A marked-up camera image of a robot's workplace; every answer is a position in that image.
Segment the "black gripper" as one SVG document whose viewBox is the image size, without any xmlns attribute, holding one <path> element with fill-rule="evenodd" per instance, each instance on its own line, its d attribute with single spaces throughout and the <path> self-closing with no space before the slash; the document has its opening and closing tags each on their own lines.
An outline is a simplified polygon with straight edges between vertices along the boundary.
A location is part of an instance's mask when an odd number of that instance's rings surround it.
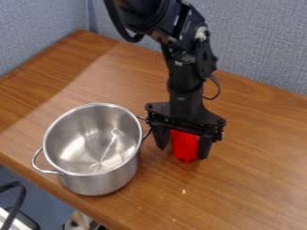
<svg viewBox="0 0 307 230">
<path fill-rule="evenodd" d="M 167 102 L 147 103 L 146 110 L 158 148 L 166 148 L 171 140 L 171 130 L 176 129 L 200 136 L 198 158 L 207 159 L 212 141 L 223 138 L 226 120 L 206 108 L 202 93 L 172 93 Z"/>
</svg>

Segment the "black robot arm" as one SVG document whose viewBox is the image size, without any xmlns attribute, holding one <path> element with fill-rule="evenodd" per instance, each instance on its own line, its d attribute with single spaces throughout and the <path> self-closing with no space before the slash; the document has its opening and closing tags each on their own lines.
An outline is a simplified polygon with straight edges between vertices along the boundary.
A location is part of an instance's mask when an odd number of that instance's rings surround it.
<svg viewBox="0 0 307 230">
<path fill-rule="evenodd" d="M 122 37 L 139 42 L 150 36 L 159 44 L 170 71 L 166 102 L 146 105 L 150 132 L 160 149 L 190 163 L 208 157 L 223 138 L 226 120 L 204 105 L 206 81 L 215 81 L 214 55 L 206 18 L 184 0 L 103 0 Z"/>
</svg>

